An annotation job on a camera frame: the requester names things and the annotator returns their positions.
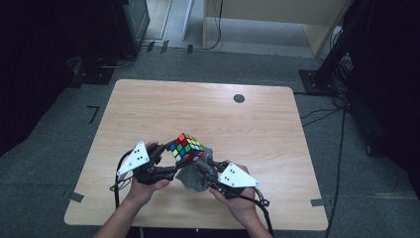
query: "wire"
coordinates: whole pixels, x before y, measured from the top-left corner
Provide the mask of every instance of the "wire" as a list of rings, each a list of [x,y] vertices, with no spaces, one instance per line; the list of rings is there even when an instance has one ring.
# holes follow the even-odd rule
[[[371,15],[373,13],[373,8],[374,8],[374,4],[376,3],[376,0],[373,0],[373,3],[371,4],[371,8],[370,8],[370,13],[368,15],[368,22],[367,22],[367,37],[365,39],[365,47],[368,45],[368,31],[370,28],[370,20],[371,20]]]
[[[331,230],[331,225],[333,223],[333,219],[334,219],[334,214],[336,212],[336,207],[337,207],[337,199],[339,196],[339,189],[340,189],[340,178],[341,178],[341,160],[342,160],[342,154],[343,154],[343,141],[344,141],[344,123],[345,123],[345,119],[346,119],[346,110],[343,110],[343,118],[342,118],[342,128],[341,128],[341,136],[340,136],[340,149],[339,149],[339,160],[337,162],[337,180],[336,180],[336,191],[334,194],[334,201],[332,204],[332,211],[331,211],[331,215],[330,215],[330,219],[328,220],[328,227],[327,230],[325,232],[325,238],[327,238],[330,234],[330,230]]]
[[[217,31],[219,33],[219,36],[218,36],[215,44],[211,48],[197,49],[197,51],[211,51],[211,50],[215,49],[221,43],[221,40],[222,40],[222,29],[220,27],[220,23],[221,23],[221,20],[222,20],[222,10],[223,10],[223,0],[220,2],[219,24],[217,24],[217,22],[216,22],[216,28],[217,28]]]
[[[126,63],[124,63],[124,64],[121,64],[121,65],[115,65],[115,66],[100,65],[100,67],[104,67],[104,68],[120,68],[120,67],[125,67],[125,66],[127,66],[128,64],[130,64],[130,62],[132,62],[132,61],[133,61],[133,59],[134,59],[134,56],[131,56],[131,57],[130,57],[130,59],[129,59],[129,61],[128,61],[128,62],[126,62]]]
[[[323,111],[335,111],[335,110],[337,110],[337,108],[334,108],[334,109],[319,109],[319,110],[316,110],[316,111],[311,111],[306,116],[300,117],[300,119],[305,119],[305,118],[309,117],[312,113],[323,112]]]
[[[395,192],[395,190],[396,190],[396,188],[397,188],[397,186],[398,186],[398,182],[399,182],[399,173],[397,172],[397,173],[396,173],[396,180],[395,180],[395,184],[394,184],[394,186],[392,187],[392,190],[391,190],[389,193],[393,193],[393,192]]]
[[[332,115],[332,114],[334,114],[334,113],[336,113],[336,112],[340,111],[341,109],[342,109],[342,108],[338,108],[338,109],[334,110],[333,112],[330,112],[330,113],[328,113],[327,115],[325,115],[325,116],[323,116],[323,117],[321,117],[321,118],[318,118],[318,119],[316,119],[316,120],[313,120],[313,121],[311,121],[311,122],[308,122],[308,123],[306,123],[306,124],[303,124],[303,125],[302,125],[302,127],[305,127],[305,126],[310,125],[310,124],[312,124],[312,123],[314,123],[314,122],[317,122],[317,121],[321,121],[322,119],[324,119],[324,118],[326,118],[326,117],[328,117],[328,116],[330,116],[330,115]]]
[[[349,72],[353,69],[352,60],[348,53],[346,53],[339,62],[333,63],[327,70],[326,77],[328,78],[328,86],[338,93],[348,91],[345,81]]]
[[[120,159],[120,162],[118,163],[118,166],[117,166],[117,171],[121,168],[121,164],[123,164],[124,159],[125,159],[126,157],[128,157],[128,156],[129,156],[132,152],[133,152],[133,150],[130,150],[130,151],[126,152],[126,154],[124,154],[124,156]],[[123,182],[123,185],[122,185],[122,187],[120,188],[120,187],[118,186],[118,184],[119,184],[121,181],[119,181],[119,180],[118,180],[118,176],[115,176],[115,183],[114,183],[114,185],[112,185],[112,186],[109,188],[110,190],[114,191],[115,209],[117,209],[117,208],[120,206],[120,193],[119,193],[119,190],[120,190],[120,189],[122,189],[122,188],[124,188],[124,187],[126,187],[129,183],[127,183],[126,185],[124,185],[124,182],[125,182],[126,180],[128,180],[128,179],[131,179],[131,178],[132,178],[132,177],[130,177],[130,178],[126,178],[126,179],[124,179],[124,180],[121,180],[121,181]]]
[[[308,94],[306,92],[293,92],[293,95],[316,96],[316,97],[332,97],[333,94]]]
[[[354,2],[354,0],[352,0],[348,6],[352,6],[353,2]],[[341,16],[346,10],[347,10],[346,5],[344,5],[343,8],[342,8],[342,10],[340,11],[339,16]],[[340,35],[343,33],[343,28],[340,29],[340,32],[339,33],[340,33]],[[336,40],[337,35],[338,34],[336,34],[336,36],[334,37],[333,45],[336,45],[335,40]],[[333,35],[330,36],[330,50],[332,48],[331,47],[331,39],[332,39],[332,37],[333,37]]]
[[[342,35],[342,33],[343,33],[343,28],[342,29],[340,29],[340,31],[334,36],[334,40],[333,40],[333,43],[331,44],[331,40],[333,39],[333,35],[331,34],[331,36],[330,36],[330,50],[331,50],[331,48],[334,46],[334,45],[336,45],[336,38],[337,38],[337,36],[341,36]]]

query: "human hand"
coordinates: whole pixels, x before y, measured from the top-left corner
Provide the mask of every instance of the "human hand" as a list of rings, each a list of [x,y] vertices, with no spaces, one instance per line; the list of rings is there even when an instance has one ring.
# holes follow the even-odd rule
[[[237,165],[239,168],[241,168],[246,173],[248,172],[247,167]],[[248,224],[255,222],[255,220],[260,220],[257,211],[256,211],[256,205],[248,200],[242,199],[242,198],[232,198],[232,199],[226,199],[225,196],[223,196],[218,190],[214,188],[210,188],[209,191],[214,195],[214,197],[224,203],[226,206],[228,206],[229,210],[231,211],[232,215],[235,217],[236,220],[241,222],[244,226],[247,226]],[[246,196],[251,199],[255,199],[255,191],[250,188],[246,187],[243,192],[241,193],[242,196]]]
[[[146,144],[146,148],[151,146],[153,143],[157,144],[158,142],[149,142]],[[132,178],[130,191],[123,202],[129,203],[135,209],[140,209],[151,200],[152,195],[156,190],[160,190],[168,186],[169,183],[169,180],[162,179],[154,184],[145,185],[137,182],[135,178]]]

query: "gray carpet floor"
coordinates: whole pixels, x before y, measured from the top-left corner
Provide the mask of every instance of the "gray carpet floor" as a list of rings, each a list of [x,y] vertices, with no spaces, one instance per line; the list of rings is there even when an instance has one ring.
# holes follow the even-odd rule
[[[115,70],[109,85],[66,89],[31,136],[0,158],[0,237],[90,237],[96,226],[63,221],[115,81],[120,78],[288,86],[304,92],[299,69],[320,59],[158,49]],[[335,108],[328,96],[296,94],[301,116]],[[99,111],[92,123],[95,112]],[[311,122],[328,112],[302,119]],[[320,191],[331,215],[343,111],[304,127]],[[420,202],[406,172],[388,158],[366,155],[351,111],[345,113],[340,192],[329,237],[419,237]],[[275,231],[275,237],[323,237],[324,231]]]

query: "wooden table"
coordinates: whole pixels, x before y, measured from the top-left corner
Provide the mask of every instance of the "wooden table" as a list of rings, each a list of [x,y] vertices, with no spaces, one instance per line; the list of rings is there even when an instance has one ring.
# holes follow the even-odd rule
[[[121,156],[140,140],[167,143],[182,132],[212,148],[215,161],[248,167],[271,202],[273,229],[326,229],[324,207],[311,205],[321,195],[290,88],[127,79],[115,85],[75,189],[85,197],[70,201],[65,222],[102,225],[115,209],[109,187]],[[174,163],[165,152],[159,165]],[[177,179],[155,192],[134,226],[242,228],[210,192],[191,192]]]

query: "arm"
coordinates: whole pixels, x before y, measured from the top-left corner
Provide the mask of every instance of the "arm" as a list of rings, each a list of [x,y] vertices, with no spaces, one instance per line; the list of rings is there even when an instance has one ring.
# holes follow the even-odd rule
[[[239,167],[245,172],[248,172],[246,167]],[[260,218],[257,215],[256,205],[254,203],[241,198],[226,199],[218,190],[213,188],[210,188],[209,191],[214,195],[214,197],[216,197],[217,200],[229,207],[232,215],[245,227],[245,229],[247,229],[252,238],[272,237],[260,221]],[[255,199],[255,192],[250,187],[245,188],[242,195]]]
[[[139,210],[151,200],[156,190],[167,185],[169,181],[165,179],[152,185],[144,185],[133,178],[126,198],[94,237],[126,237]]]

